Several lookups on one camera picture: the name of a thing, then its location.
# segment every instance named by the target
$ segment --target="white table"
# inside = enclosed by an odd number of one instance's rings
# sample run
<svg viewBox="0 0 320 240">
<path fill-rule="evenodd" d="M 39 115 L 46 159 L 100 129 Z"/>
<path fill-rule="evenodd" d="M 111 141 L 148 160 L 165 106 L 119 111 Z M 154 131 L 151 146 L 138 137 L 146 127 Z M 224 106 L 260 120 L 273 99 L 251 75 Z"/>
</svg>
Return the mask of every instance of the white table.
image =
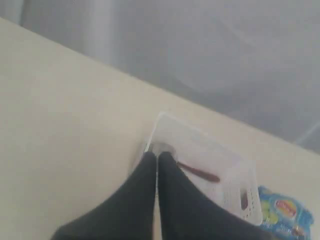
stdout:
<svg viewBox="0 0 320 240">
<path fill-rule="evenodd" d="M 160 111 L 256 161 L 258 183 L 303 202 L 320 239 L 318 155 L 3 19 L 0 31 L 0 239 L 48 239 L 111 195 Z"/>
</svg>

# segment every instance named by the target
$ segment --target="white plastic basket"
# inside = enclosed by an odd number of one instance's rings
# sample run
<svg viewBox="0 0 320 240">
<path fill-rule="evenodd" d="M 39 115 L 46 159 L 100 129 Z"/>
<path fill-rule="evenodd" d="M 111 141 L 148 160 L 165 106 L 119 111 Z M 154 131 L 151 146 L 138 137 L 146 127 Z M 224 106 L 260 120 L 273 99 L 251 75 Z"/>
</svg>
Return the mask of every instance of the white plastic basket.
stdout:
<svg viewBox="0 0 320 240">
<path fill-rule="evenodd" d="M 159 142 L 174 147 L 177 161 L 220 178 L 219 183 L 212 183 L 184 171 L 209 199 L 251 224 L 262 223 L 256 170 L 252 162 L 242 159 L 212 137 L 166 113 L 159 115 L 146 150 L 151 143 Z"/>
</svg>

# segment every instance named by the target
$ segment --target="lay's logo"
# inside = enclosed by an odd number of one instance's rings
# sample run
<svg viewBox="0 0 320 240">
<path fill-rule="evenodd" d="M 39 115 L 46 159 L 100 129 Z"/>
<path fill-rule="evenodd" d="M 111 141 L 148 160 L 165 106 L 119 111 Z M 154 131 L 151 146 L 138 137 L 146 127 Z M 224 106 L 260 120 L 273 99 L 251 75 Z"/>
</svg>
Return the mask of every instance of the lay's logo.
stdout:
<svg viewBox="0 0 320 240">
<path fill-rule="evenodd" d="M 288 218 L 293 218 L 297 213 L 296 205 L 289 200 L 277 200 L 275 201 L 275 207 Z"/>
</svg>

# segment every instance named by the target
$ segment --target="blue packaging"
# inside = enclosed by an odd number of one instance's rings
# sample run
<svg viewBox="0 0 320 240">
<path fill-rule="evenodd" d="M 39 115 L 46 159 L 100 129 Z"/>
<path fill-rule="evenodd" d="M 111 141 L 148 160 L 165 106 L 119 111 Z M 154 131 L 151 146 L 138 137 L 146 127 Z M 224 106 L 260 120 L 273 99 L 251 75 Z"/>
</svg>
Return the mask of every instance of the blue packaging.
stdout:
<svg viewBox="0 0 320 240">
<path fill-rule="evenodd" d="M 258 188 L 263 222 L 261 228 L 283 240 L 311 240 L 312 214 L 292 197 Z"/>
</svg>

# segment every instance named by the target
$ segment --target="white curtain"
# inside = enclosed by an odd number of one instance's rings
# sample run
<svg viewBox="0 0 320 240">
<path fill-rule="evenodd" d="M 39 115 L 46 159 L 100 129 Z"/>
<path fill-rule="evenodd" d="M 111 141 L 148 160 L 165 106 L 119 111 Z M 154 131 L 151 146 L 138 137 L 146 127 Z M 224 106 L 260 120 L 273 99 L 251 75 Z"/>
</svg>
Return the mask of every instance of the white curtain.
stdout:
<svg viewBox="0 0 320 240">
<path fill-rule="evenodd" d="M 28 0 L 21 22 L 320 152 L 318 0 Z"/>
<path fill-rule="evenodd" d="M 0 17 L 20 23 L 24 0 L 0 0 Z"/>
</svg>

